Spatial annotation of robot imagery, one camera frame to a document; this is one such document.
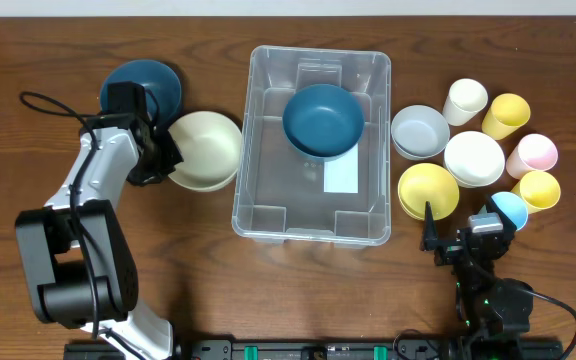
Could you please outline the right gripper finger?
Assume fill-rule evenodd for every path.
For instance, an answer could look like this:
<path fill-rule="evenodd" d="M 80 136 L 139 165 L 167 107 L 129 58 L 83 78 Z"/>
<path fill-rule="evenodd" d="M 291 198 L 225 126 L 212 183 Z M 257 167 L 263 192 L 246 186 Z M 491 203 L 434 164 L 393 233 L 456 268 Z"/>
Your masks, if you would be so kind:
<path fill-rule="evenodd" d="M 499 206 L 494 202 L 491 196 L 486 197 L 486 203 L 484 205 L 484 211 L 486 214 L 496 213 L 500 218 L 503 230 L 505 232 L 514 231 L 514 223 L 512 220 L 499 208 Z"/>
<path fill-rule="evenodd" d="M 424 226 L 422 232 L 422 246 L 437 246 L 438 232 L 433 218 L 431 203 L 425 202 Z"/>

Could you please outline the cream large bowl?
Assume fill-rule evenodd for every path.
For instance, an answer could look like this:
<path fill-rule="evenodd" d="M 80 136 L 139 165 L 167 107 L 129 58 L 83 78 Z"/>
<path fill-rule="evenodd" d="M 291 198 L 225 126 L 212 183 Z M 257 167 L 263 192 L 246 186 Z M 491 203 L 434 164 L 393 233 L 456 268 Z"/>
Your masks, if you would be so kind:
<path fill-rule="evenodd" d="M 168 177 L 197 192 L 224 188 L 237 175 L 242 133 L 228 117 L 212 111 L 182 116 L 168 129 L 183 157 Z"/>

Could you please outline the dark blue bowl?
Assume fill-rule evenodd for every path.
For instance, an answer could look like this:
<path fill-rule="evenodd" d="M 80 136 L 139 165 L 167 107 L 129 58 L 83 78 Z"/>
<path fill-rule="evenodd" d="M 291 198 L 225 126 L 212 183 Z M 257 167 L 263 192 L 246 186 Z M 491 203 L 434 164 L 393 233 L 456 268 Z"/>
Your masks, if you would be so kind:
<path fill-rule="evenodd" d="M 350 151 L 363 135 L 365 116 L 347 90 L 314 84 L 297 91 L 282 114 L 289 143 L 305 155 L 332 160 Z"/>
<path fill-rule="evenodd" d="M 114 69 L 105 79 L 99 96 L 103 111 L 108 110 L 108 85 L 131 81 L 146 91 L 147 111 L 157 129 L 167 130 L 182 110 L 182 84 L 177 73 L 163 62 L 138 59 Z"/>

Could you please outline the pink cup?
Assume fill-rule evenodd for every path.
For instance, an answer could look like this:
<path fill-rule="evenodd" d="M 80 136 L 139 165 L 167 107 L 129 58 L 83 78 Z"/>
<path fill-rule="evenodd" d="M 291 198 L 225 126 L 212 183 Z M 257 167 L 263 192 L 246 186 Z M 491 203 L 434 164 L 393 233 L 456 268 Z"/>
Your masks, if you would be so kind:
<path fill-rule="evenodd" d="M 506 171 L 515 178 L 521 179 L 530 171 L 548 171 L 559 158 L 554 142 L 541 134 L 524 136 L 512 151 L 506 162 Z"/>

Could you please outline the yellow cup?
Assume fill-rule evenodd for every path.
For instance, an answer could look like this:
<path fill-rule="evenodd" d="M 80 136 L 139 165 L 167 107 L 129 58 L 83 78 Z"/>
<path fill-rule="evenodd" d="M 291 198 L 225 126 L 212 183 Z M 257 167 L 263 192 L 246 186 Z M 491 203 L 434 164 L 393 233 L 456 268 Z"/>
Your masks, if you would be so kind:
<path fill-rule="evenodd" d="M 482 132 L 495 140 L 501 140 L 525 125 L 530 117 L 530 105 L 523 97 L 504 93 L 491 103 L 482 121 Z"/>
<path fill-rule="evenodd" d="M 558 180 L 544 171 L 528 172 L 512 188 L 511 192 L 523 200 L 529 214 L 550 209 L 561 198 Z"/>

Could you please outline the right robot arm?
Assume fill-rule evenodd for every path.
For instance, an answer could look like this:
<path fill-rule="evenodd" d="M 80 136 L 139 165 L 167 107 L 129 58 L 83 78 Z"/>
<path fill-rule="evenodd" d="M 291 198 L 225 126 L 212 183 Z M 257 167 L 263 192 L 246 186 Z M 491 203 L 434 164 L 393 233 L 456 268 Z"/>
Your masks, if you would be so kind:
<path fill-rule="evenodd" d="M 457 278 L 456 310 L 467 332 L 439 342 L 440 359 L 510 358 L 519 352 L 518 337 L 529 331 L 533 300 L 527 285 L 494 275 L 494 262 L 505 255 L 517 227 L 491 198 L 484 212 L 452 238 L 438 235 L 430 202 L 424 206 L 420 249 L 434 253 L 437 266 L 450 266 Z"/>

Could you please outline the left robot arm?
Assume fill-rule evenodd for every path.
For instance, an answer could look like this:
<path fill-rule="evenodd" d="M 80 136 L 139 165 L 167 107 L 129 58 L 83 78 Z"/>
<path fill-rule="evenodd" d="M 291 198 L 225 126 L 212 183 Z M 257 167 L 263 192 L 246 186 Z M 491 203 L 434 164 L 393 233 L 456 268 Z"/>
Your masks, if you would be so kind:
<path fill-rule="evenodd" d="M 139 297 L 136 263 L 116 209 L 126 183 L 158 184 L 183 157 L 132 82 L 107 85 L 105 107 L 82 116 L 80 151 L 59 190 L 19 213 L 16 238 L 35 316 L 102 338 L 127 359 L 176 359 L 172 324 Z"/>

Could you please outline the light blue cup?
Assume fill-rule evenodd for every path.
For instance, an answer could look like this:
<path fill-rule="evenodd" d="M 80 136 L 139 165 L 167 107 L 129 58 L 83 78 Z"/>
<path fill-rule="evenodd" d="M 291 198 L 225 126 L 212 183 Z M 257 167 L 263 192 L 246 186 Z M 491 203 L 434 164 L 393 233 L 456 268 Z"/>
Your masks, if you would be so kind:
<path fill-rule="evenodd" d="M 509 218 L 520 231 L 528 221 L 528 209 L 524 201 L 512 192 L 497 192 L 491 196 L 492 202 Z"/>

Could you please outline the white small bowl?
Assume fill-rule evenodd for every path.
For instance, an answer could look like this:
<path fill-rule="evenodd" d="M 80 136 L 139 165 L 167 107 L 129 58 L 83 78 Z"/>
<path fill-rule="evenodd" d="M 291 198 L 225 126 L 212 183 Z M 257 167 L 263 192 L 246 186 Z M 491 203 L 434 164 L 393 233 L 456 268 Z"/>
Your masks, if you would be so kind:
<path fill-rule="evenodd" d="M 444 167 L 465 188 L 489 186 L 503 174 L 506 157 L 496 140 L 477 131 L 452 137 L 444 150 Z"/>

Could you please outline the yellow small bowl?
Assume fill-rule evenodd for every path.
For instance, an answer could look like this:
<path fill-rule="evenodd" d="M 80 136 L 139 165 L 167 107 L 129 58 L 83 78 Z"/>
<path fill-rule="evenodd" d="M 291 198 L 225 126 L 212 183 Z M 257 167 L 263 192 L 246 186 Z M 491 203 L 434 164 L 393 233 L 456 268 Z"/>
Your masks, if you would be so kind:
<path fill-rule="evenodd" d="M 420 163 L 409 167 L 398 181 L 397 195 L 404 212 L 416 220 L 423 220 L 426 203 L 432 216 L 441 220 L 451 215 L 460 198 L 454 177 L 443 167 Z"/>

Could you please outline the grey small bowl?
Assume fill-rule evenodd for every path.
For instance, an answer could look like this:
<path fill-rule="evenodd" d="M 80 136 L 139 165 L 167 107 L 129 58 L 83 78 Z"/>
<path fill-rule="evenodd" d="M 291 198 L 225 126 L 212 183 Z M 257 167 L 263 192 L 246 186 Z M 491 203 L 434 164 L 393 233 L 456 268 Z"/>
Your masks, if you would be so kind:
<path fill-rule="evenodd" d="M 441 113 L 425 105 L 400 110 L 391 122 L 396 151 L 408 160 L 423 160 L 441 153 L 450 139 L 450 128 Z"/>

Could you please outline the white label in bin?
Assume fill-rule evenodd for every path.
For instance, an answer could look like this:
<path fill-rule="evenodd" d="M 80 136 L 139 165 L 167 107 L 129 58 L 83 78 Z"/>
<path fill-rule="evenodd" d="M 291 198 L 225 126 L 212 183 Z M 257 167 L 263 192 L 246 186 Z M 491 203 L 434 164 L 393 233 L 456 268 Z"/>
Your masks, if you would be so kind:
<path fill-rule="evenodd" d="M 359 192 L 358 145 L 343 156 L 324 163 L 325 193 L 356 194 Z"/>

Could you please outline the cream cup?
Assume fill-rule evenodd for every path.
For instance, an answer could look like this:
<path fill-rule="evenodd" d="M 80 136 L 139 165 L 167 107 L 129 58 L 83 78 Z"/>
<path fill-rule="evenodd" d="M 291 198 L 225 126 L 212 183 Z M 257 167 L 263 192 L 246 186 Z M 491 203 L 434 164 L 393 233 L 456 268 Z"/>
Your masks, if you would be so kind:
<path fill-rule="evenodd" d="M 462 78 L 449 88 L 442 114 L 449 125 L 462 126 L 488 103 L 488 93 L 478 81 Z"/>

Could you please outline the clear plastic storage bin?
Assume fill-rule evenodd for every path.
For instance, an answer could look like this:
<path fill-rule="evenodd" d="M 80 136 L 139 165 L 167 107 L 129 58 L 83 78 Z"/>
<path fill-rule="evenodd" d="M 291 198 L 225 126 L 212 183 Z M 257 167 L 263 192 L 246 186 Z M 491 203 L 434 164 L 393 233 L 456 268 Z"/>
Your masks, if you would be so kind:
<path fill-rule="evenodd" d="M 242 154 L 232 226 L 260 242 L 379 246 L 391 234 L 391 60 L 377 51 L 262 45 L 250 57 Z M 365 116 L 358 142 L 359 192 L 325 193 L 324 163 L 296 150 L 282 114 L 299 90 L 331 84 L 350 92 Z"/>

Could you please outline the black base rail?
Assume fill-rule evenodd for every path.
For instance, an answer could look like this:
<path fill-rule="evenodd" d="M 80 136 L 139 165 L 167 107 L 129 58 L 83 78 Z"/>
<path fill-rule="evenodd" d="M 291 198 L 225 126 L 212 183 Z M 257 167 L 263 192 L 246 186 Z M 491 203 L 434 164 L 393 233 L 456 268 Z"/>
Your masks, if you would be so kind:
<path fill-rule="evenodd" d="M 468 346 L 455 340 L 400 338 L 377 343 L 231 342 L 206 340 L 179 346 L 174 359 L 190 360 L 457 360 L 559 359 L 559 341 L 478 341 Z"/>

